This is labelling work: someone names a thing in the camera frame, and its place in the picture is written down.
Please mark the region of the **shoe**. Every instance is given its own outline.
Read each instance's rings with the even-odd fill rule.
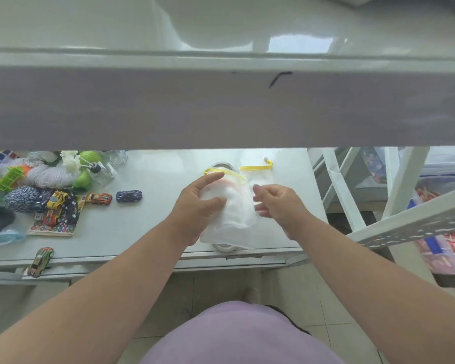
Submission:
[[[248,304],[261,304],[260,292],[254,287],[247,287],[243,293],[243,301]]]

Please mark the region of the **white table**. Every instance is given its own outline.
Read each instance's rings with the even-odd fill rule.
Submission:
[[[109,206],[86,204],[72,237],[29,236],[23,243],[0,247],[0,266],[26,266],[39,248],[50,246],[54,248],[50,263],[53,268],[44,276],[58,278],[88,273],[120,254],[162,221],[182,188],[220,161],[239,168],[262,165],[263,158],[268,157],[274,164],[275,182],[295,189],[306,207],[325,219],[306,148],[133,150],[127,153],[128,161],[117,170],[115,180],[95,191],[114,197],[118,190],[138,189],[144,195],[140,202],[122,204],[113,200]],[[20,214],[16,225],[25,229],[31,222],[30,214]],[[253,238],[256,250],[231,253],[217,251],[212,245],[198,241],[187,248],[177,269],[273,265],[283,263],[284,254],[301,252],[298,244],[289,240],[271,219],[259,218]]]

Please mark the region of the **green plastic toy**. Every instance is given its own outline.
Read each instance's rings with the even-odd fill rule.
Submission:
[[[0,191],[11,192],[12,185],[21,177],[24,177],[24,169],[22,167],[7,167],[7,174],[0,178]]]

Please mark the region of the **blue and white yarn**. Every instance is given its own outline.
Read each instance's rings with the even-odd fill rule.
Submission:
[[[5,207],[14,212],[31,212],[33,205],[39,198],[39,191],[31,186],[21,186],[12,190],[5,197]]]

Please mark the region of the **purple shirt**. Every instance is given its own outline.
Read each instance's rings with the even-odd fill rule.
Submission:
[[[344,364],[325,344],[263,305],[230,301],[184,323],[140,364]]]

